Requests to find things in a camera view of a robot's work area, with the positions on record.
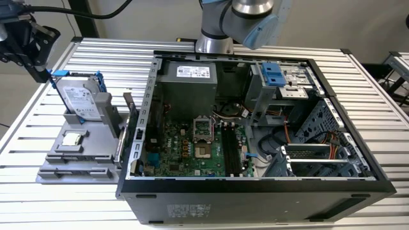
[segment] blue plastic latch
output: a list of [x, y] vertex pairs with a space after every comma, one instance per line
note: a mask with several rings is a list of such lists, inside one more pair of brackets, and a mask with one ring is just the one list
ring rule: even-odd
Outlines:
[[255, 153], [248, 153], [248, 152], [244, 153], [244, 156], [246, 157], [258, 157], [258, 155]]
[[105, 86], [105, 82], [103, 82], [103, 76], [99, 73], [99, 71], [95, 72], [94, 76], [97, 77], [97, 81], [99, 83], [99, 90], [101, 92], [106, 92], [106, 86]]
[[55, 70], [51, 75], [58, 76], [58, 77], [65, 77], [65, 76], [69, 75], [69, 71], [67, 70]]
[[158, 153], [147, 153], [147, 164], [158, 168]]
[[284, 86], [284, 77], [280, 73], [280, 69], [276, 63], [262, 62], [260, 73], [266, 78], [267, 86]]

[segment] electronic equipment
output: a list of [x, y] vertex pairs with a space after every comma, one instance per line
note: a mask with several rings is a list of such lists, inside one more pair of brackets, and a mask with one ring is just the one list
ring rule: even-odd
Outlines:
[[141, 224], [335, 221], [395, 192], [311, 59], [155, 51], [125, 147]]

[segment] circuit board component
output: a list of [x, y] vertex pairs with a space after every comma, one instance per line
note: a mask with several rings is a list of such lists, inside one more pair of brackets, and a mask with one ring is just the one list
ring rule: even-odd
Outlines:
[[206, 116], [198, 116], [193, 119], [193, 142], [211, 143], [211, 119]]

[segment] black cable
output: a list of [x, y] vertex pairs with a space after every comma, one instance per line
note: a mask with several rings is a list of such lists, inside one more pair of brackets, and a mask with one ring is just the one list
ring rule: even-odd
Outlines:
[[34, 13], [34, 12], [55, 12], [55, 13], [67, 13], [67, 14], [73, 14], [74, 16], [78, 17], [83, 17], [83, 18], [93, 18], [93, 19], [109, 19], [113, 18], [123, 9], [125, 7], [129, 5], [129, 3], [131, 2], [131, 0], [126, 0], [122, 5], [119, 6], [119, 8], [117, 8], [117, 10], [114, 12], [111, 12], [110, 14], [106, 15], [95, 15], [95, 14], [90, 14], [90, 13], [83, 13], [83, 12], [78, 12], [78, 11], [73, 11], [69, 9], [63, 9], [59, 7], [50, 7], [50, 6], [26, 6], [22, 13]]
[[275, 136], [275, 133], [278, 132], [278, 129], [280, 128], [283, 128], [283, 126], [276, 126], [270, 131], [271, 138], [279, 146], [287, 144], [286, 141], [279, 140], [278, 137]]
[[70, 24], [70, 20], [69, 20], [69, 17], [67, 17], [67, 14], [65, 14], [65, 17], [66, 17], [66, 20], [67, 20], [67, 23], [69, 23], [69, 26], [70, 26], [70, 29], [71, 29], [71, 32], [74, 33], [74, 37], [77, 36], [77, 33], [75, 33], [75, 30]]
[[9, 126], [7, 126], [7, 125], [5, 125], [5, 124], [2, 124], [2, 123], [0, 123], [0, 126], [3, 126], [3, 127], [6, 127], [6, 128], [9, 128]]
[[267, 164], [267, 162], [262, 161], [262, 160], [259, 159], [259, 157], [252, 157], [252, 158], [256, 158], [258, 161], [260, 161], [260, 163]]
[[303, 142], [303, 144], [310, 143], [312, 140], [315, 140], [315, 138], [316, 138], [318, 136], [320, 136], [322, 134], [326, 134], [326, 133], [334, 134], [335, 137], [339, 139], [338, 135], [336, 135], [334, 132], [331, 132], [331, 131], [322, 131], [322, 132], [316, 133], [311, 138], [308, 138], [308, 139]]
[[275, 155], [278, 152], [275, 149], [272, 149], [274, 152], [266, 151], [262, 148], [262, 142], [266, 141], [270, 138], [270, 134], [266, 134], [263, 137], [259, 138], [258, 142], [256, 142], [256, 147], [259, 149], [259, 151], [264, 154], [264, 155]]

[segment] red wire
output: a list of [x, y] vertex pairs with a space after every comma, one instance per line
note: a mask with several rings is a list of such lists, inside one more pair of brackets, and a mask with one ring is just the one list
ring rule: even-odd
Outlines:
[[287, 129], [286, 129], [286, 116], [283, 118], [283, 131], [284, 131], [284, 139], [286, 139], [286, 142], [290, 144], [291, 141], [288, 139], [288, 136], [287, 136]]

